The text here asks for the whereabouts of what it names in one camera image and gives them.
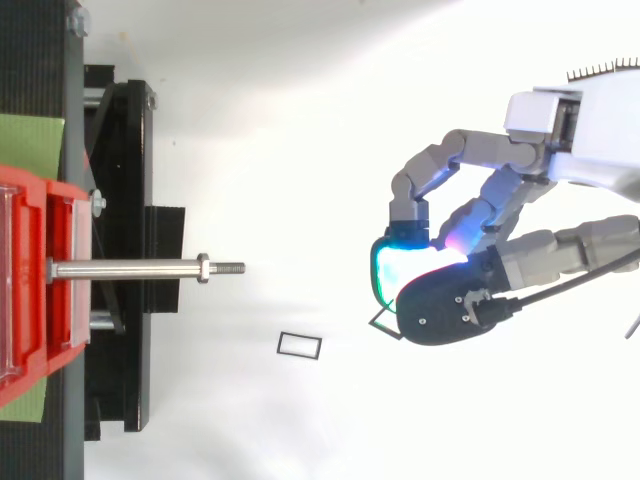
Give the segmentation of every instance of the black ribbed surface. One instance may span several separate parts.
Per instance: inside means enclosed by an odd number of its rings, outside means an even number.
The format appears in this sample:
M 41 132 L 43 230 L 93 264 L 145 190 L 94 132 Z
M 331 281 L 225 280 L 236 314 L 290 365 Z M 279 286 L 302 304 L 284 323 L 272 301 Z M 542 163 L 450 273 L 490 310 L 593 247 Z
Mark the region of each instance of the black ribbed surface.
M 0 112 L 63 115 L 65 0 L 0 0 Z
M 70 72 L 82 77 L 82 55 L 69 55 L 82 51 L 80 39 L 71 40 L 66 31 L 72 5 L 71 0 L 0 0 L 0 113 L 65 117 L 65 130 L 82 133 L 82 125 L 73 125 L 66 114 L 69 102 L 76 101 L 65 95 Z M 72 94 L 81 112 L 82 87 Z M 82 178 L 81 151 L 65 153 L 61 166 Z M 74 177 L 65 173 L 64 178 Z M 0 422 L 1 480 L 83 478 L 83 377 L 81 355 L 49 377 L 42 423 Z
M 0 422 L 0 478 L 58 480 L 63 476 L 63 374 L 47 381 L 43 421 Z

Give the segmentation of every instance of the screw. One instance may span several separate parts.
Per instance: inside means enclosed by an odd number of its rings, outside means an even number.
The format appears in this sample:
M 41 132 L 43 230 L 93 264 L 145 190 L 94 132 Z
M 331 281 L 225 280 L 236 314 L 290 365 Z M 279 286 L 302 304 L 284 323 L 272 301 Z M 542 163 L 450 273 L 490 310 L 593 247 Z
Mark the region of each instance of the screw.
M 147 95 L 147 108 L 151 111 L 158 109 L 158 94 L 156 92 Z
M 91 213 L 95 218 L 102 215 L 102 210 L 107 208 L 107 199 L 102 198 L 100 190 L 94 190 L 91 192 Z
M 67 28 L 76 37 L 88 37 L 91 32 L 91 15 L 84 7 L 74 8 L 67 18 Z

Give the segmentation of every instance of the green tape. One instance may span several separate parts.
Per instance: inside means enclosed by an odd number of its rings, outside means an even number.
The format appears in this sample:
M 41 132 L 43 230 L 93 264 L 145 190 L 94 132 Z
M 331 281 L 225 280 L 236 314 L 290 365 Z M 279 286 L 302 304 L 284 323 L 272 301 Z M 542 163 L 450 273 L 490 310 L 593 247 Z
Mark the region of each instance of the green tape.
M 27 393 L 0 408 L 0 422 L 42 422 L 46 394 L 47 377 L 44 377 Z
M 56 179 L 64 119 L 0 114 L 0 164 Z

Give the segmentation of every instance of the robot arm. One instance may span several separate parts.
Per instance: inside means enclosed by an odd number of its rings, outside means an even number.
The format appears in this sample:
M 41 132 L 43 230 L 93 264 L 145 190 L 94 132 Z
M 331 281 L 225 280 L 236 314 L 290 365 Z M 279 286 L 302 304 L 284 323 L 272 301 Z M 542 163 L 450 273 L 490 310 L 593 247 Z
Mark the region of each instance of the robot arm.
M 640 249 L 639 222 L 632 216 L 508 240 L 522 207 L 557 181 L 607 188 L 640 201 L 640 165 L 631 156 L 640 148 L 640 116 L 631 106 L 640 103 L 640 71 L 629 62 L 602 73 L 516 94 L 504 125 L 507 135 L 452 131 L 394 177 L 389 227 L 374 244 L 372 275 L 378 278 L 388 267 L 376 254 L 384 247 L 417 252 L 430 246 L 468 256 L 444 268 L 425 268 L 399 294 L 393 292 L 407 339 L 434 345 L 485 333 L 524 305 L 493 295 L 555 282 L 563 273 L 596 273 Z M 423 197 L 465 163 L 495 172 L 479 197 L 457 209 L 430 240 Z M 635 268 L 637 259 L 631 256 L 615 271 Z M 378 278 L 376 296 L 388 307 L 380 286 Z

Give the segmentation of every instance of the white background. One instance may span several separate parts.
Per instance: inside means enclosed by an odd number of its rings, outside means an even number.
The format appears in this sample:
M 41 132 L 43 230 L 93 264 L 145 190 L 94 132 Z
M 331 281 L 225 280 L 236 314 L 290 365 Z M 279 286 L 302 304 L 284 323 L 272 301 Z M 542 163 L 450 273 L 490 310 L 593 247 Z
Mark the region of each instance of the white background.
M 87 478 L 639 478 L 638 274 L 446 347 L 367 326 L 393 174 L 453 128 L 501 132 L 512 93 L 638 55 L 634 2 L 588 3 L 86 0 L 86 61 L 158 92 L 154 202 L 187 207 L 184 256 L 247 264 L 155 317 L 151 421 L 103 425 Z M 435 192 L 432 224 L 484 177 Z M 516 233 L 639 210 L 562 186 Z M 320 360 L 276 355 L 281 330 Z

